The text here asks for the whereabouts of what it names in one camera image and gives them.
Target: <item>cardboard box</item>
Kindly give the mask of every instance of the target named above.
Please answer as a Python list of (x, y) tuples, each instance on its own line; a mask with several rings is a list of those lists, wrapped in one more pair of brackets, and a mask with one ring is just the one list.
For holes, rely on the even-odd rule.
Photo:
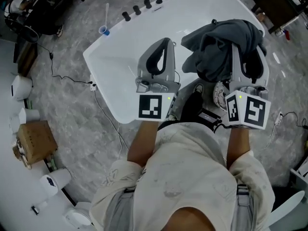
[(17, 137), (30, 165), (45, 159), (58, 148), (47, 121), (21, 124)]

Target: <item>person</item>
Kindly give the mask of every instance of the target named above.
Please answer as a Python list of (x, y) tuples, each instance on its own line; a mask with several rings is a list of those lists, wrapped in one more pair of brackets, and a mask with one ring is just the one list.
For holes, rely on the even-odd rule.
[(48, 16), (37, 13), (36, 10), (29, 12), (33, 3), (34, 0), (12, 0), (5, 7), (4, 17), (14, 14), (19, 23), (30, 26), (37, 33), (61, 37), (63, 25), (56, 26)]
[(195, 87), (180, 121), (142, 121), (127, 160), (113, 163), (93, 198), (97, 230), (229, 231), (240, 183), (256, 203), (254, 230), (266, 228), (275, 195), (249, 130), (232, 128), (225, 163), (213, 128), (197, 117), (203, 88)]

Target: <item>marble-pattern floor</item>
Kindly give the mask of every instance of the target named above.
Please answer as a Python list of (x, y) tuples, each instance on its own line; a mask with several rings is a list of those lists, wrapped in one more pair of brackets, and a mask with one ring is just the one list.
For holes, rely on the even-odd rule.
[[(252, 0), (241, 0), (252, 8)], [(60, 38), (46, 36), (40, 44), (54, 53), (54, 74), (70, 76), (75, 80), (89, 81), (90, 72), (83, 58), (83, 51), (100, 35), (98, 28), (103, 24), (105, 4), (110, 4), (108, 26), (112, 27), (122, 20), (122, 12), (133, 12), (133, 5), (143, 6), (143, 0), (74, 0), (59, 23), (64, 23), (64, 33)], [(308, 31), (303, 18), (288, 26), (291, 40), (278, 38), (266, 33), (265, 46), (270, 66), (269, 90), (272, 107), (266, 130), (250, 132), (251, 148), (265, 167), (272, 184), (285, 185), (289, 178), (289, 169), (294, 167), (303, 156), (303, 142), (307, 131), (296, 126), (296, 118), (288, 115), (270, 135), (273, 123), (279, 111), (284, 114), (295, 111), (301, 123), (308, 117)], [(281, 64), (278, 64), (273, 53)], [(75, 201), (90, 201), (101, 184), (103, 175), (118, 158), (120, 144), (118, 135), (98, 107), (90, 87), (74, 83), (69, 79), (51, 77), (51, 61), (47, 51), (39, 48), (39, 56), (30, 75), (34, 88), (30, 95), (33, 108), (38, 109), (41, 117), (48, 120), (59, 149), (55, 153), (58, 167), (67, 167), (73, 178), (66, 190)], [(205, 107), (223, 116), (212, 101), (214, 85), (204, 83)], [(194, 88), (195, 83), (180, 91), (174, 113), (178, 116), (181, 107)], [(97, 92), (98, 102), (111, 121), (105, 102)], [(122, 124), (120, 133), (130, 145), (140, 122)], [(229, 130), (219, 128), (217, 135), (223, 153), (226, 154)], [(121, 158), (125, 158), (123, 146)]]

